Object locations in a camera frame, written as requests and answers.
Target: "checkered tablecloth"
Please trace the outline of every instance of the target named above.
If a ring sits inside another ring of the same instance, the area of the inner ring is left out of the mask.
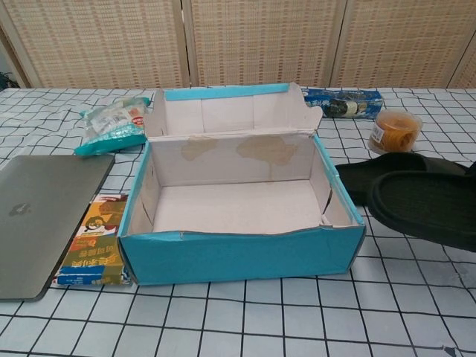
[[[476,161],[476,90],[379,89],[424,127],[414,149]],[[153,90],[0,92],[0,167],[15,155],[72,154],[79,112]],[[371,120],[323,119],[335,164],[375,157]],[[127,193],[142,147],[115,154],[104,193]],[[476,254],[392,231],[364,208],[367,236],[348,274],[177,286],[52,286],[0,303],[6,356],[476,356]]]

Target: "silver laptop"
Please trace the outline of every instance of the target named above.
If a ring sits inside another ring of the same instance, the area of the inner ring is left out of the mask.
[[[112,155],[16,156],[0,171],[0,299],[45,293]]]

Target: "tablecloth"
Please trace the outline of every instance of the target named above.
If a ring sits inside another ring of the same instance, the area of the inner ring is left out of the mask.
[[[422,118],[415,151],[476,161],[476,90],[378,90],[386,107]],[[154,92],[0,92],[0,167],[19,154],[72,154],[82,110]],[[357,162],[376,156],[367,148],[372,125],[323,119],[318,134],[335,164]],[[142,151],[115,154],[103,193],[129,191]],[[37,302],[0,303],[0,357],[476,356],[476,254],[406,237],[359,210],[367,236],[348,274],[52,286]]]

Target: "black slipper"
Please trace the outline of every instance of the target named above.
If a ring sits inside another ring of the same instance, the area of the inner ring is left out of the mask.
[[[464,175],[463,165],[443,158],[427,158],[415,152],[389,152],[378,158],[357,164],[335,166],[350,198],[356,205],[367,204],[367,194],[379,176],[394,171],[424,171],[428,173],[451,173]]]
[[[474,175],[388,173],[374,181],[368,207],[379,222],[395,231],[476,251]]]

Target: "blue cardboard box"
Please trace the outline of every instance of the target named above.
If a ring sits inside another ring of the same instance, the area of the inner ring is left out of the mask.
[[[346,272],[365,233],[294,83],[158,91],[119,228],[141,285]]]

